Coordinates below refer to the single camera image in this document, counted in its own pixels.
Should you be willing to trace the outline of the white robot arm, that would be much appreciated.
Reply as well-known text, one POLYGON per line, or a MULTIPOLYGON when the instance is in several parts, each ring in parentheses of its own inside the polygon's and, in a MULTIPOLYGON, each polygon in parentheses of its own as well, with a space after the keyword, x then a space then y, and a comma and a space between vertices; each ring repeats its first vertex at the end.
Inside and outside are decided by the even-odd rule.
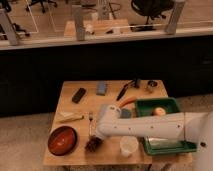
POLYGON ((164 116, 122 119, 121 109, 103 105, 95 136, 136 136, 186 140, 197 144, 194 171, 213 171, 213 112, 179 112, 164 116))

